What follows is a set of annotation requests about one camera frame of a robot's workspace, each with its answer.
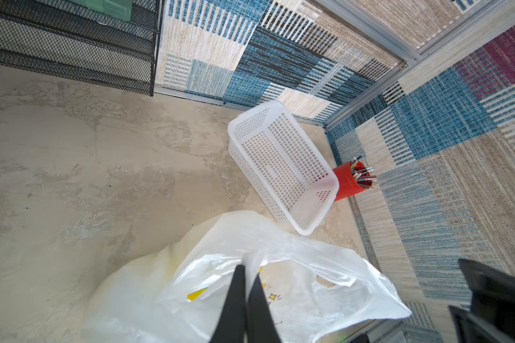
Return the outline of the white plastic bag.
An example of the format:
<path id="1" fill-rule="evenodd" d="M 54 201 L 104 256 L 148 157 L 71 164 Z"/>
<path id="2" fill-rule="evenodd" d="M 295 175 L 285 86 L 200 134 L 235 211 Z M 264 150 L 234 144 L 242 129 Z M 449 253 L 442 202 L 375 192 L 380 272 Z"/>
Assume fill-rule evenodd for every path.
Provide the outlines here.
<path id="1" fill-rule="evenodd" d="M 411 315 L 392 282 L 355 251 L 243 210 L 207 220 L 107 277 L 88 304 L 82 339 L 210 342 L 239 264 L 246 305 L 259 274 L 281 342 L 316 342 L 367 320 Z"/>

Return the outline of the white perforated plastic basket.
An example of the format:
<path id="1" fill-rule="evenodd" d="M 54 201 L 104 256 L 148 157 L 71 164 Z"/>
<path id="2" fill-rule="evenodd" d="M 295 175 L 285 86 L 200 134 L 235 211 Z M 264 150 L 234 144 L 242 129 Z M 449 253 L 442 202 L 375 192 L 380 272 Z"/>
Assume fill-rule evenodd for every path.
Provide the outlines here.
<path id="1" fill-rule="evenodd" d="M 323 155 L 277 100 L 239 114 L 227 126 L 228 151 L 273 217 L 308 236 L 339 191 Z"/>

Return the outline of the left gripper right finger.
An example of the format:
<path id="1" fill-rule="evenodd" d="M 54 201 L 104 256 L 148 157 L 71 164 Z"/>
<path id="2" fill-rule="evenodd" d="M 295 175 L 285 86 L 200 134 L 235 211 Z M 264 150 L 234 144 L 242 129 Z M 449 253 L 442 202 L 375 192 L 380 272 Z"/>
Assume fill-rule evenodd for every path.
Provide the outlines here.
<path id="1" fill-rule="evenodd" d="M 258 274 L 246 305 L 247 341 L 249 343 L 281 343 Z"/>

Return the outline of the red pen cup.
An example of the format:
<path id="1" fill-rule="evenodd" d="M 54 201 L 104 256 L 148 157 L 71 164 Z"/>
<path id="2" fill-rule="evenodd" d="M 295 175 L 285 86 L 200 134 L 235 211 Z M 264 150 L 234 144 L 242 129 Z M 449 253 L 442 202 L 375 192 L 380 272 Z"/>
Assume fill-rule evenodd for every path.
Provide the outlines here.
<path id="1" fill-rule="evenodd" d="M 350 162 L 347 162 L 345 164 L 340 165 L 339 167 L 336 167 L 333 170 L 333 172 L 339 182 L 339 190 L 336 194 L 335 199 L 336 202 L 349 197 L 353 197 L 356 194 L 368 190 L 357 185 L 350 170 Z"/>

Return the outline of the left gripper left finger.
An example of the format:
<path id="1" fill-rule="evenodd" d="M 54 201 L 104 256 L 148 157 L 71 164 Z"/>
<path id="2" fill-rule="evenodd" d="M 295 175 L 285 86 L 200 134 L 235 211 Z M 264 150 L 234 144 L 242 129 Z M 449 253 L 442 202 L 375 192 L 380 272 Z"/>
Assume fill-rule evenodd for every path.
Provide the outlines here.
<path id="1" fill-rule="evenodd" d="M 245 319 L 245 267 L 239 264 L 233 274 L 220 319 L 210 343 L 243 343 Z"/>

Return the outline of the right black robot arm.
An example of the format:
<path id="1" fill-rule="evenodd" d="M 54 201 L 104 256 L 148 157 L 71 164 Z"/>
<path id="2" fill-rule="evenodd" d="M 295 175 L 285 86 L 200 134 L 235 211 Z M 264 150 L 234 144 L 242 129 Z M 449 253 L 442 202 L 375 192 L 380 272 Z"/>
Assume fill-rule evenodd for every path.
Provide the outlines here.
<path id="1" fill-rule="evenodd" d="M 450 306 L 459 342 L 515 342 L 515 277 L 473 260 L 459 268 L 472 291 L 470 310 Z"/>

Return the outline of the green board on shelf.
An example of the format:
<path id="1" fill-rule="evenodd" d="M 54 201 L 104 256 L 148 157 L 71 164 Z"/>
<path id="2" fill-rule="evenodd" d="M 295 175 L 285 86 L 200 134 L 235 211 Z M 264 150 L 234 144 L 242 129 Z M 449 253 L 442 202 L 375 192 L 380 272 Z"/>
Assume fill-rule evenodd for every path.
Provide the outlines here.
<path id="1" fill-rule="evenodd" d="M 123 21 L 131 20 L 132 0 L 71 0 L 71 2 L 116 19 Z"/>

